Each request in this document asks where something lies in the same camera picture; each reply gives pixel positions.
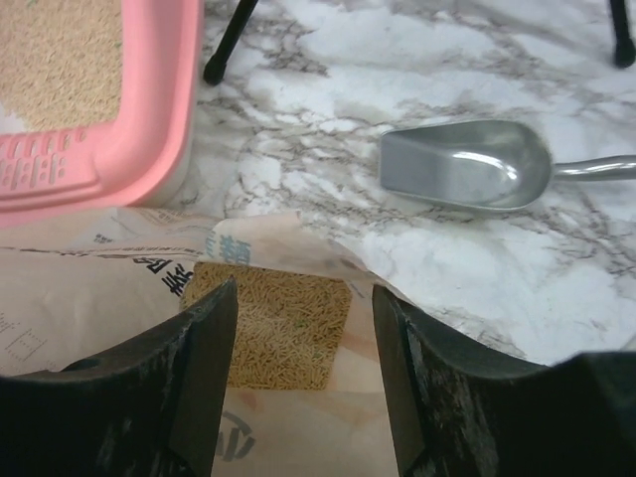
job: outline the scoop handle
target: scoop handle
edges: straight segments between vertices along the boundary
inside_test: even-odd
[[[589,161],[554,164],[559,181],[624,181],[636,179],[636,156],[611,156]]]

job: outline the paper bag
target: paper bag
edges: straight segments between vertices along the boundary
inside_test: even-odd
[[[397,475],[370,301],[377,279],[296,214],[108,209],[0,232],[0,374],[57,371],[174,316],[197,261],[340,278],[353,296],[327,391],[228,390],[214,475]]]

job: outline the marble surface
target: marble surface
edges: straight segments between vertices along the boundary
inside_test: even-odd
[[[235,5],[207,2],[205,57]],[[262,0],[225,82],[201,86],[171,205],[298,210],[424,310],[515,356],[620,348],[636,334],[635,184],[554,184],[484,218],[377,180],[383,132],[477,117],[526,122],[556,162],[636,153],[636,67],[615,70],[612,50],[600,0]]]

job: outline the pink tray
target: pink tray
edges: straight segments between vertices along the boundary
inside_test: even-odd
[[[113,122],[0,135],[0,228],[88,208],[166,202],[190,160],[201,0],[122,0]]]

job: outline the white marble table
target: white marble table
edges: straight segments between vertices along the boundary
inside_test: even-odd
[[[206,57],[228,3],[208,1]],[[475,117],[530,124],[557,162],[636,153],[636,67],[615,70],[612,50],[601,0],[262,0],[225,82],[201,86],[172,206],[301,211],[424,310],[519,357],[620,348],[636,334],[636,184],[553,186],[485,219],[377,181],[382,132]]]

